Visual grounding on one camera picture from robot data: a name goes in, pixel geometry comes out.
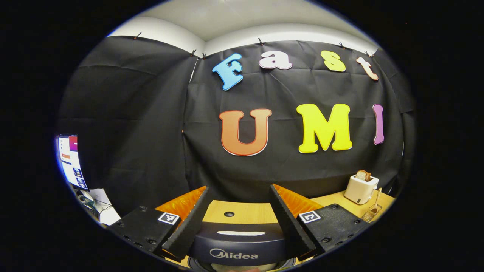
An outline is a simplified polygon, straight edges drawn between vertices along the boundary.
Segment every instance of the letter f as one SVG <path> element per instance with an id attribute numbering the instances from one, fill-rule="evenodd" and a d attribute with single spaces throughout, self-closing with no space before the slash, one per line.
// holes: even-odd
<path id="1" fill-rule="evenodd" d="M 242 65 L 236 61 L 242 58 L 241 54 L 235 53 L 232 56 L 226 58 L 223 62 L 217 64 L 213 69 L 212 72 L 217 72 L 222 81 L 224 82 L 224 86 L 222 89 L 227 91 L 228 89 L 235 86 L 235 84 L 239 83 L 243 76 L 236 75 L 234 71 L 241 72 Z"/>

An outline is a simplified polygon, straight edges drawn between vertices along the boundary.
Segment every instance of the white wall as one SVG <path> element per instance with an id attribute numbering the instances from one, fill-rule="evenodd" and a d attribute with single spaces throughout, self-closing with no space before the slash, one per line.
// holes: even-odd
<path id="1" fill-rule="evenodd" d="M 365 41 L 348 33 L 315 25 L 304 24 L 273 24 L 246 28 L 229 34 L 203 41 L 190 31 L 170 22 L 152 18 L 135 17 L 119 26 L 108 36 L 137 36 L 161 41 L 187 52 L 197 51 L 195 55 L 207 56 L 238 46 L 272 41 L 312 41 L 338 45 L 340 42 L 345 47 L 368 53 L 375 53 L 378 46 L 375 43 Z"/>
<path id="2" fill-rule="evenodd" d="M 170 22 L 152 17 L 134 17 L 120 25 L 108 37 L 124 35 L 137 36 L 140 32 L 142 32 L 140 37 L 164 42 L 190 53 L 196 49 L 195 55 L 198 57 L 202 56 L 205 47 L 205 41 L 190 31 Z"/>

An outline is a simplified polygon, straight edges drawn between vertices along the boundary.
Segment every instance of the computer monitor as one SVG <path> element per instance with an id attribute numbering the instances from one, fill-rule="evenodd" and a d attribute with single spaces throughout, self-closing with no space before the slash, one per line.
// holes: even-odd
<path id="1" fill-rule="evenodd" d="M 76 134 L 60 134 L 55 141 L 57 161 L 61 173 L 67 182 L 80 190 L 88 191 L 84 175 L 81 171 L 79 153 L 77 151 Z"/>

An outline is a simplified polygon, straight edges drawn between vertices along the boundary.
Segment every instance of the letter u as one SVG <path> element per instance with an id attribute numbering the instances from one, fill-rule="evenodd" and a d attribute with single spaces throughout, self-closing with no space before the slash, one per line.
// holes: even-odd
<path id="1" fill-rule="evenodd" d="M 222 120 L 222 146 L 232 155 L 252 156 L 261 153 L 267 146 L 268 118 L 272 111 L 266 108 L 254 109 L 250 116 L 256 120 L 256 136 L 251 143 L 242 143 L 239 140 L 239 122 L 243 112 L 239 110 L 224 111 L 219 115 Z"/>

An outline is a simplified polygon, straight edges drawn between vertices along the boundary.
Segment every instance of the wooden table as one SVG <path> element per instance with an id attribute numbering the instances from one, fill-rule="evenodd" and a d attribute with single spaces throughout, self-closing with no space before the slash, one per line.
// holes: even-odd
<path id="1" fill-rule="evenodd" d="M 350 211 L 357 217 L 362 217 L 363 214 L 375 203 L 377 199 L 377 190 L 373 190 L 372 198 L 365 204 L 359 205 L 353 201 L 347 199 L 345 196 L 345 191 L 312 198 L 314 202 L 322 206 L 328 206 L 331 204 L 338 204 L 346 210 Z M 380 194 L 378 204 L 382 206 L 381 211 L 372 219 L 371 222 L 378 220 L 383 213 L 391 206 L 394 198 L 386 195 L 384 193 Z M 224 215 L 225 212 L 233 212 L 232 217 L 227 217 Z M 227 223 L 227 224 L 267 224 L 267 223 L 277 223 L 277 219 L 272 211 L 272 207 L 269 203 L 239 203 L 239 202 L 226 202 L 214 200 L 209 205 L 205 217 L 203 217 L 204 222 L 214 222 L 214 223 Z M 181 262 L 175 262 L 173 260 L 167 259 L 168 261 L 174 262 L 184 267 L 189 267 L 187 264 L 188 257 L 185 257 Z"/>

